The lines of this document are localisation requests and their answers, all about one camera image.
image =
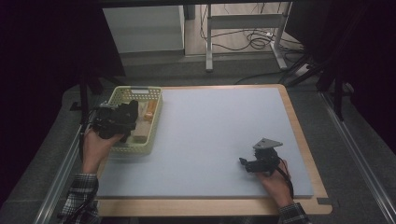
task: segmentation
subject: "small black device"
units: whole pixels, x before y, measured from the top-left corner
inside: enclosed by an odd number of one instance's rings
[[[243,158],[239,158],[239,161],[245,166],[245,169],[249,173],[265,173],[270,176],[275,170],[277,170],[285,178],[285,181],[289,186],[290,196],[293,198],[294,190],[290,181],[288,168],[286,168],[286,174],[279,168],[279,164],[283,161],[277,156],[277,152],[274,150],[274,147],[282,145],[283,144],[280,142],[263,138],[253,147],[255,150],[254,156],[257,159],[256,161],[247,161]]]
[[[109,139],[117,133],[123,133],[120,140],[125,142],[136,126],[138,102],[99,107],[92,122],[92,128],[103,139]]]

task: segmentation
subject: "hand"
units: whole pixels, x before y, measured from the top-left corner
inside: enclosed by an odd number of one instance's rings
[[[96,174],[101,161],[107,157],[111,147],[122,137],[123,134],[115,134],[109,139],[103,139],[98,133],[89,129],[84,136],[82,173]]]
[[[287,174],[288,163],[286,161],[280,162],[279,168]],[[268,194],[275,200],[279,208],[291,205],[294,203],[290,196],[289,186],[285,181],[283,175],[275,170],[270,176],[263,173],[256,173],[256,176],[262,182],[262,186]]]

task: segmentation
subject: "yellow basket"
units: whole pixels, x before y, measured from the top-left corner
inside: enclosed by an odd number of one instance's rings
[[[157,100],[156,110],[151,122],[148,139],[145,143],[137,143],[132,136],[128,137],[125,143],[116,143],[112,151],[126,152],[133,154],[149,154],[157,131],[158,120],[163,106],[163,95],[160,87],[137,87],[137,86],[118,86],[110,96],[108,103],[111,105],[129,104],[132,100],[145,102]]]

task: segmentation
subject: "light blue surface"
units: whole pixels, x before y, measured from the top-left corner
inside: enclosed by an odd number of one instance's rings
[[[150,155],[111,153],[100,197],[262,197],[239,157],[255,160],[263,137],[282,142],[296,197],[313,195],[277,88],[164,90]]]

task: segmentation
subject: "wooden frame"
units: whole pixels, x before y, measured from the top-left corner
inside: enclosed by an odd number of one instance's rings
[[[245,85],[245,86],[193,86],[164,87],[164,90],[186,89],[240,89],[240,88],[278,88],[283,104],[288,113],[291,127],[301,150],[306,170],[312,182],[314,196],[310,199],[294,200],[300,203],[307,214],[330,214],[330,204],[319,204],[318,198],[328,198],[317,166],[312,158],[303,130],[295,115],[290,98],[284,86]],[[99,173],[103,171],[103,162]],[[99,216],[101,217],[209,217],[209,216],[271,216],[278,214],[271,198],[260,199],[100,199]]]

